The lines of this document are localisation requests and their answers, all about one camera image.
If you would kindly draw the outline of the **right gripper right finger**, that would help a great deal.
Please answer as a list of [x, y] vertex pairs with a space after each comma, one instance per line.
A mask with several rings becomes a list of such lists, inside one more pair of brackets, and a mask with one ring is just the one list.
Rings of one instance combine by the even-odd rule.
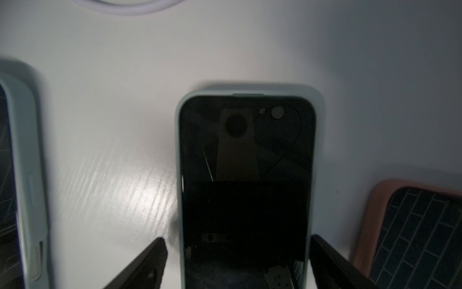
[[309, 260], [319, 289], [377, 288], [321, 236], [311, 236], [309, 250]]

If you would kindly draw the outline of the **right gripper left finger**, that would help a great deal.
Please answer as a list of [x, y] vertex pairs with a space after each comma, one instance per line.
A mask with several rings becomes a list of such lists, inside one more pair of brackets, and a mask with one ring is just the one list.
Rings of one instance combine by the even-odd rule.
[[167, 258], [166, 242], [158, 237], [105, 289], [160, 289]]

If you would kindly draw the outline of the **phone pink case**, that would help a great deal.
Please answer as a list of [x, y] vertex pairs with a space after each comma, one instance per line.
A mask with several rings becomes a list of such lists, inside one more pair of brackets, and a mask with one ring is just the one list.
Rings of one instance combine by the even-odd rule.
[[379, 182], [351, 262], [379, 289], [461, 288], [461, 189]]

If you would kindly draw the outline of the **phone green case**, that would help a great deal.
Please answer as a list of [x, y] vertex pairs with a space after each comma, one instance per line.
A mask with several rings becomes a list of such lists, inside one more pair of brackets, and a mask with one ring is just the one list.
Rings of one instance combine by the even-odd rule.
[[213, 85], [180, 100], [183, 288], [306, 286], [324, 112], [307, 85]]

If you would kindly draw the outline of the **phone blue case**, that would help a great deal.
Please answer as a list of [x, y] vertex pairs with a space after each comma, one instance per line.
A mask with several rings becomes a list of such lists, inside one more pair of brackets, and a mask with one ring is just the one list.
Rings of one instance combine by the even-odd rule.
[[1, 288], [48, 289], [49, 230], [34, 89], [1, 71]]

